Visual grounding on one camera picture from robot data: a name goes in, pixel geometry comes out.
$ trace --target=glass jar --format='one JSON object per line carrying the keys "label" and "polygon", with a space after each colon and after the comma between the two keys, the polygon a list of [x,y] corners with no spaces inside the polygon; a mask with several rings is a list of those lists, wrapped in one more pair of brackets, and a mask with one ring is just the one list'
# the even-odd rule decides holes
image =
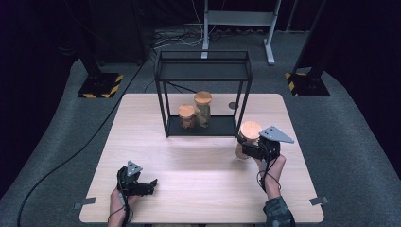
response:
{"label": "glass jar", "polygon": [[180,106],[178,115],[181,118],[181,127],[184,129],[195,127],[195,108],[192,105],[184,104]]}
{"label": "glass jar", "polygon": [[196,103],[196,117],[198,125],[207,128],[210,122],[210,102],[212,101],[212,95],[208,92],[201,91],[194,96]]}
{"label": "glass jar", "polygon": [[[259,132],[262,131],[262,127],[255,121],[246,121],[242,123],[239,128],[238,136],[242,136],[248,143],[257,145],[259,139]],[[248,159],[249,156],[242,153],[242,145],[237,143],[235,150],[236,157],[238,159]]]}

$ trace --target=wooden lid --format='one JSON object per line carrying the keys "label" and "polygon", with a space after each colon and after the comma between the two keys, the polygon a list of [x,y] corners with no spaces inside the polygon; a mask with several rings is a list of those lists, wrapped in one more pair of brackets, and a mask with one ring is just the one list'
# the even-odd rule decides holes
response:
{"label": "wooden lid", "polygon": [[195,94],[194,99],[198,104],[208,104],[212,100],[212,95],[208,92],[201,91]]}
{"label": "wooden lid", "polygon": [[195,108],[189,104],[184,104],[178,109],[178,114],[182,117],[189,117],[194,113],[195,113]]}
{"label": "wooden lid", "polygon": [[241,134],[247,139],[259,138],[262,127],[255,121],[246,121],[241,125]]}

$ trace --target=wrist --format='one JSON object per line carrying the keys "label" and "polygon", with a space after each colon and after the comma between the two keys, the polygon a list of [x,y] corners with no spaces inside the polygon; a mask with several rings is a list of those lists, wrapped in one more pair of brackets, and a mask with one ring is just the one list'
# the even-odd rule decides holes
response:
{"label": "wrist", "polygon": [[121,209],[118,212],[114,213],[109,218],[108,227],[121,227],[124,222],[124,218],[126,216],[125,209]]}

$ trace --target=white metal rack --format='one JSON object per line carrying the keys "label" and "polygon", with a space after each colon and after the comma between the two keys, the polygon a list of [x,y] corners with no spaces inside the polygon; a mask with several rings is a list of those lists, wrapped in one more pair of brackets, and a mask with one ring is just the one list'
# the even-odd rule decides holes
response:
{"label": "white metal rack", "polygon": [[[209,10],[208,0],[204,0],[204,29],[202,49],[209,49],[209,25],[226,26],[268,26],[269,34],[263,44],[266,49],[269,65],[274,65],[274,57],[271,51],[271,39],[277,22],[281,0],[277,0],[273,12],[254,11],[218,11]],[[201,57],[207,59],[207,52],[202,52]]]}

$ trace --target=hand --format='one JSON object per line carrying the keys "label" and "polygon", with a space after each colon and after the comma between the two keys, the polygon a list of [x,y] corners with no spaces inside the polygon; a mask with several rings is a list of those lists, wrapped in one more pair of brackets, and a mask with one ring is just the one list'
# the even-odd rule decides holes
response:
{"label": "hand", "polygon": [[[264,171],[266,169],[262,168],[262,161],[258,159],[254,159],[256,161],[257,166],[259,167],[259,171],[263,171],[261,176],[264,175]],[[281,176],[281,172],[283,171],[284,164],[286,163],[286,157],[280,155],[277,157],[277,160],[274,162],[269,162],[268,174],[265,177],[265,188],[266,194],[268,195],[269,199],[273,199],[276,197],[281,196],[280,189],[279,189],[279,180]]]}
{"label": "hand", "polygon": [[[124,210],[124,205],[121,204],[120,192],[115,188],[110,195],[110,217],[109,217],[109,227],[121,227],[123,225],[124,217],[126,216],[126,211]],[[140,196],[129,196],[128,205],[132,209],[133,204],[138,200]]]}

